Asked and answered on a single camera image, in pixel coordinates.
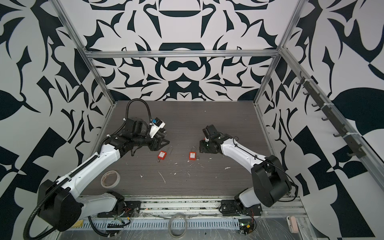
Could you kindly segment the red padlock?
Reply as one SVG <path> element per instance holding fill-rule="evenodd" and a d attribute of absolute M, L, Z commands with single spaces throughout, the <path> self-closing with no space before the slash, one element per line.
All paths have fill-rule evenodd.
<path fill-rule="evenodd" d="M 158 154 L 158 162 L 161 162 L 166 159 L 168 155 L 172 153 L 173 146 L 168 146 L 166 150 L 160 150 Z"/>
<path fill-rule="evenodd" d="M 189 160 L 190 161 L 196 161 L 197 160 L 197 151 L 196 151 L 195 146 L 191 147 L 191 150 L 189 152 Z"/>

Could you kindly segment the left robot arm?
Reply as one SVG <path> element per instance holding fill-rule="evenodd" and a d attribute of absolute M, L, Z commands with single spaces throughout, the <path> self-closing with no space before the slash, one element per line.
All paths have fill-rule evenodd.
<path fill-rule="evenodd" d="M 132 155 L 147 146 L 150 151 L 159 151 L 170 142 L 165 139 L 166 123 L 149 117 L 150 122 L 129 118 L 133 99 L 128 102 L 123 124 L 113 134 L 107 135 L 99 144 L 97 151 L 77 168 L 55 181 L 46 180 L 38 189 L 38 204 L 29 216 L 23 238 L 41 240 L 54 231 L 64 232 L 78 220 L 98 213 L 121 213 L 124 197 L 114 191 L 98 196 L 81 197 L 84 189 L 107 167 L 117 162 L 126 153 Z M 51 229 L 30 235 L 35 217 L 51 226 Z"/>

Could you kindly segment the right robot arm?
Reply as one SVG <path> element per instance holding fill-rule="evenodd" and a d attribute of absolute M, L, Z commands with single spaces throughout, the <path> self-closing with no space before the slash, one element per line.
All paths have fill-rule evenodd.
<path fill-rule="evenodd" d="M 200 153 L 227 156 L 251 174 L 253 186 L 235 197 L 240 207 L 248 209 L 259 204 L 271 207 L 277 202 L 296 200 L 298 187 L 276 156 L 258 154 L 240 144 L 238 137 L 221 133 L 214 125 L 206 126 L 203 133 L 205 138 L 200 141 Z"/>

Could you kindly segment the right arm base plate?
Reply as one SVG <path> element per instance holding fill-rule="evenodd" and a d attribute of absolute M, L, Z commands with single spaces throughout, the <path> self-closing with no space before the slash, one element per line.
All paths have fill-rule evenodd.
<path fill-rule="evenodd" d="M 219 206 L 219 212 L 226 217 L 240 215 L 261 216 L 262 211 L 261 204 L 245 207 L 240 200 L 221 200 Z"/>

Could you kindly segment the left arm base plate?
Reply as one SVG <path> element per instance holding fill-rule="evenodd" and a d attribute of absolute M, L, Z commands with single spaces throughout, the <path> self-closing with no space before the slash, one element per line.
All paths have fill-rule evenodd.
<path fill-rule="evenodd" d="M 118 217 L 133 217 L 140 213 L 141 201 L 124 201 L 118 202 L 117 205 L 110 212 L 103 212 L 97 214 L 98 218 L 112 218 Z"/>

